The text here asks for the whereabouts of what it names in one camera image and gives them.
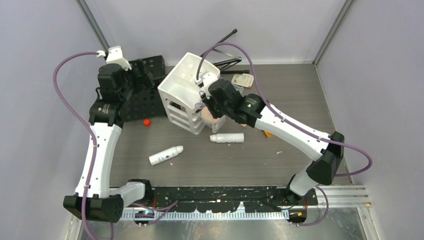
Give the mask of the white plastic drawer organizer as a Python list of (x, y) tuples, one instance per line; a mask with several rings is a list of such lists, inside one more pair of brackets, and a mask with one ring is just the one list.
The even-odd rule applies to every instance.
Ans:
[[(201, 59), (200, 56), (187, 52), (157, 89), (171, 123), (195, 135), (208, 126), (215, 134), (225, 123), (226, 117), (221, 117), (217, 124), (205, 124), (201, 111), (195, 112), (194, 108), (195, 103), (202, 101), (201, 95), (207, 91), (203, 91), (195, 83)], [(199, 73), (203, 71), (221, 76), (220, 70), (207, 60), (203, 61)]]

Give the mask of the small white bottle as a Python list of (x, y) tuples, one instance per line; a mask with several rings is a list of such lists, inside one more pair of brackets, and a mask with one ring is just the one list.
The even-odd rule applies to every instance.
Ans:
[(214, 143), (243, 143), (245, 137), (243, 133), (218, 133), (209, 136)]

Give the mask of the purple eyelash curler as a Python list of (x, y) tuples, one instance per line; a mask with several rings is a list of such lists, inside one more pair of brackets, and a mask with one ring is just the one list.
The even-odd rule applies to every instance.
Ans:
[(207, 105), (203, 101), (196, 102), (194, 104), (194, 110), (196, 113), (201, 111), (203, 108), (205, 108)]

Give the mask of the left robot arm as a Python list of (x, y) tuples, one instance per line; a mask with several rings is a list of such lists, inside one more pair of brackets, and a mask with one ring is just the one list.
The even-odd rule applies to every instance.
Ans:
[(63, 207), (80, 220), (116, 223), (124, 208), (138, 203), (148, 207), (154, 200), (151, 182), (130, 179), (110, 188), (115, 148), (129, 114), (129, 101), (143, 88), (151, 74), (138, 60), (107, 60), (98, 70), (97, 98), (89, 109), (89, 148), (83, 172), (74, 194), (67, 195)]

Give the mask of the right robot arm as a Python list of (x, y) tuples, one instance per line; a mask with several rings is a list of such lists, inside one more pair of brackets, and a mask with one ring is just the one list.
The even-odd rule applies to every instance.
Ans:
[(331, 185), (343, 158), (344, 148), (330, 143), (343, 143), (339, 132), (328, 134), (310, 128), (285, 115), (257, 94), (243, 96), (223, 78), (204, 80), (201, 100), (213, 118), (227, 116), (238, 124), (267, 131), (306, 154), (310, 162), (291, 177), (285, 199), (299, 205), (309, 190), (317, 185)]

